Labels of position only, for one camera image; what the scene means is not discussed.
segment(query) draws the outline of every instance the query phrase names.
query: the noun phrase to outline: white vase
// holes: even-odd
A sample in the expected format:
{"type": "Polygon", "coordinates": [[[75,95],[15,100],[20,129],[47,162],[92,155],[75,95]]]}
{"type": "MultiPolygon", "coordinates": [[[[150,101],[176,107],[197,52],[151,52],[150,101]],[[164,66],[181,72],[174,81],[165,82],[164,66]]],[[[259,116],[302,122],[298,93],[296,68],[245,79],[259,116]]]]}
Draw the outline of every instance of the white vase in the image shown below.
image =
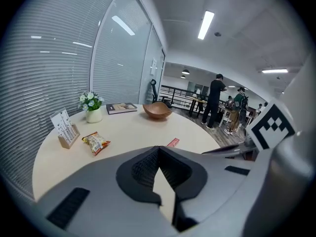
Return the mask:
{"type": "Polygon", "coordinates": [[[101,107],[94,111],[86,111],[85,117],[88,123],[97,123],[102,120],[101,107]]]}

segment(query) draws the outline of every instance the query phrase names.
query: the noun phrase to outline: wooden bowl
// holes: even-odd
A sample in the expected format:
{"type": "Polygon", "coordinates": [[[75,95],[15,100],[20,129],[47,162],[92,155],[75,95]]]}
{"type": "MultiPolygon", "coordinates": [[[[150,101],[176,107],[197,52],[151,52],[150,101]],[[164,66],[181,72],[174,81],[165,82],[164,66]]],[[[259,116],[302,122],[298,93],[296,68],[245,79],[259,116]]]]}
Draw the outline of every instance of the wooden bowl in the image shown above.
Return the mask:
{"type": "Polygon", "coordinates": [[[143,105],[145,112],[153,119],[163,119],[168,117],[172,110],[170,110],[163,102],[155,102],[151,105],[143,105]]]}

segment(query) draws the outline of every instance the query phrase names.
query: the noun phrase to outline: wooden floor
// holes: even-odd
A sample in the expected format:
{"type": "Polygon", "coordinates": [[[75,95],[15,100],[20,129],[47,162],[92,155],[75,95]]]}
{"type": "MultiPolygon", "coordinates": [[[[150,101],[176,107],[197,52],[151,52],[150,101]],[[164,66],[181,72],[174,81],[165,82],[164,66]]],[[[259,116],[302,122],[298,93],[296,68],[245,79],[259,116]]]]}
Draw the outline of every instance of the wooden floor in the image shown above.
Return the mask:
{"type": "Polygon", "coordinates": [[[192,117],[189,117],[189,111],[186,111],[183,109],[173,107],[172,111],[174,113],[177,113],[181,116],[186,117],[187,119],[191,120],[195,124],[202,127],[210,136],[213,137],[213,139],[217,142],[217,144],[220,147],[224,147],[224,146],[228,146],[228,145],[232,145],[232,144],[236,144],[236,143],[244,141],[243,127],[241,127],[238,132],[236,132],[236,133],[234,132],[233,135],[227,135],[224,132],[224,129],[226,128],[225,121],[223,122],[221,127],[218,127],[219,123],[215,122],[214,123],[215,130],[211,131],[211,130],[206,128],[206,125],[201,124],[201,122],[202,122],[202,115],[201,114],[199,115],[198,118],[195,118],[197,116],[196,113],[193,113],[192,117]]]}

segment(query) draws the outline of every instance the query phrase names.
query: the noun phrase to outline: chip bag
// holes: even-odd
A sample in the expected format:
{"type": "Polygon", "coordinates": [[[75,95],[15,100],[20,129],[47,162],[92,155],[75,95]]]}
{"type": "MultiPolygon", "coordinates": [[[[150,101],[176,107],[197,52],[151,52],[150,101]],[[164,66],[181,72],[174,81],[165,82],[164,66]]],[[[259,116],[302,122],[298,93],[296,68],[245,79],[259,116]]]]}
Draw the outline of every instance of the chip bag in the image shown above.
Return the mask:
{"type": "Polygon", "coordinates": [[[98,132],[94,132],[82,138],[82,140],[90,145],[91,151],[96,156],[102,149],[104,149],[110,141],[105,140],[98,132]]]}

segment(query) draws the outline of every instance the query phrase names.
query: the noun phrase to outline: wooden stand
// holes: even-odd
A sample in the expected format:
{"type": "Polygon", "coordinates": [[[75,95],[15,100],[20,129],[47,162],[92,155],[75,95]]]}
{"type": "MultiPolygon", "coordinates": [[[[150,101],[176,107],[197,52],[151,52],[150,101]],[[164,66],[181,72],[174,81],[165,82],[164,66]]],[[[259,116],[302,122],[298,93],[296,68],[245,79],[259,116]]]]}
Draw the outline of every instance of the wooden stand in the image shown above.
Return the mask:
{"type": "Polygon", "coordinates": [[[76,127],[75,124],[73,124],[73,129],[76,131],[77,135],[75,136],[75,138],[73,139],[73,141],[72,141],[70,144],[68,144],[67,141],[66,141],[63,137],[58,136],[59,142],[60,142],[60,144],[61,144],[61,146],[62,146],[63,148],[70,149],[71,146],[74,144],[74,142],[75,142],[75,141],[78,139],[78,137],[80,136],[80,133],[79,133],[79,131],[78,131],[78,129],[77,129],[77,127],[76,127]]]}

